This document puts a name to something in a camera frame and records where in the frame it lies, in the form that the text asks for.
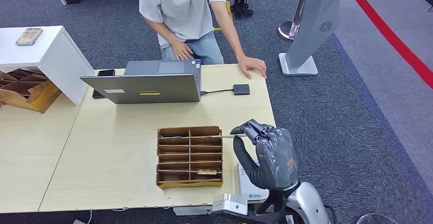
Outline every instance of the gray laptop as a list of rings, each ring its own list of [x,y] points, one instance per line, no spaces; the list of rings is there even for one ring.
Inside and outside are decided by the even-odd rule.
[[[81,77],[115,104],[200,101],[200,60],[131,61],[123,76]]]

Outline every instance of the jeans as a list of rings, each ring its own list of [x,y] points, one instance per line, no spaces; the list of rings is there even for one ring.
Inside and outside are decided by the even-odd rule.
[[[193,51],[193,57],[201,59],[203,65],[224,64],[223,55],[221,55],[215,35],[212,32],[204,35],[200,39],[191,39],[185,42]],[[162,48],[163,60],[176,60],[176,56],[171,45]]]

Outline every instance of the floor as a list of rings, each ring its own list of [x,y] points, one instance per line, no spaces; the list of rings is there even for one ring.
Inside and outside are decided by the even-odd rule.
[[[423,0],[369,0],[431,68],[433,13]],[[249,0],[255,14],[237,19],[245,52],[266,61],[267,85],[278,126],[288,128],[299,177],[311,182],[338,223],[371,212],[398,223],[433,223],[433,93],[369,22],[354,0],[341,0],[341,23],[314,54],[319,75],[285,78],[277,56],[289,45],[276,27],[292,18],[298,0]],[[66,27],[94,68],[125,67],[161,58],[156,35],[138,12],[138,0],[7,0],[0,27]],[[234,55],[216,34],[227,63]],[[0,223],[72,223],[88,211],[1,214]],[[171,210],[97,210],[99,223],[238,223],[224,216],[176,217]]]

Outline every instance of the robotic finger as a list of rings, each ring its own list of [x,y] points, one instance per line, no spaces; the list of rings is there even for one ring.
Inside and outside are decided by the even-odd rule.
[[[255,145],[257,141],[263,138],[265,130],[270,128],[273,128],[273,126],[267,124],[260,124],[254,119],[251,119],[243,125],[235,127],[230,132],[230,135],[246,134]]]

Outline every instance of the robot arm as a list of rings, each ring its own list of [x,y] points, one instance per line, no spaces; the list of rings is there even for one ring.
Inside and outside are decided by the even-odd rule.
[[[250,120],[234,128],[230,134],[246,134],[256,146],[257,160],[252,160],[240,137],[233,140],[233,150],[251,183],[262,189],[285,191],[298,183],[296,154],[286,129],[259,124]]]
[[[262,224],[330,224],[328,215],[314,186],[308,182],[300,183],[296,153],[286,129],[260,124],[250,120],[234,128],[230,134],[246,134],[256,148],[256,165],[238,136],[233,139],[233,149],[251,183],[262,189],[269,189],[269,197],[256,211],[249,209],[239,213],[230,206],[231,200],[224,198],[214,202],[213,213],[226,213],[242,220]]]

